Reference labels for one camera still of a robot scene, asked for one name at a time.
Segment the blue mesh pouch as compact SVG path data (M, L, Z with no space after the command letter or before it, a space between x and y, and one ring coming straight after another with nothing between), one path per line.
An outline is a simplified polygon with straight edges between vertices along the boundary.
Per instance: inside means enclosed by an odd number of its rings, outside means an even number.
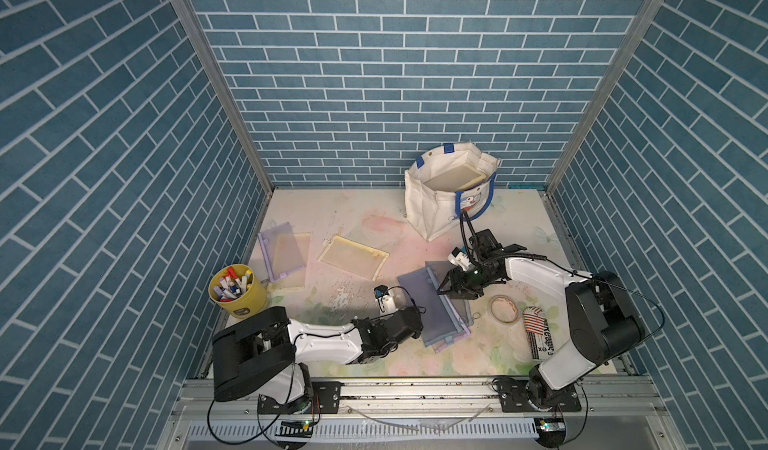
M416 305L423 308L422 342L426 347L449 345L465 334L465 325L445 295L438 293L437 274L425 267L397 278Z

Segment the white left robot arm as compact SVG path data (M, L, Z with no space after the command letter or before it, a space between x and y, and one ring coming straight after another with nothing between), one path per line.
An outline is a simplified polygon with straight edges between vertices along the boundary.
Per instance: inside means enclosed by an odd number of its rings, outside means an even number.
M313 396L309 363L370 364L422 330L414 306L342 326L305 324L289 318L284 307L268 308L213 337L214 400L256 393L296 412Z

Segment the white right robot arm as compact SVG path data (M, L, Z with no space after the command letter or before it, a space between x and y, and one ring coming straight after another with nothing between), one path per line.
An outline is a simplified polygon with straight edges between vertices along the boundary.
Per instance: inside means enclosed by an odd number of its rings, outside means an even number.
M559 349L553 346L543 311L538 307L523 311L532 356L539 362L524 388L512 380L513 388L504 390L503 397L520 395L525 406L549 411L572 395L580 378L648 336L630 292L617 275L609 271L580 274L523 246L504 247L489 230L462 240L463 246L448 257L453 268L438 286L439 294L476 300L491 285L516 281L565 303L569 339Z

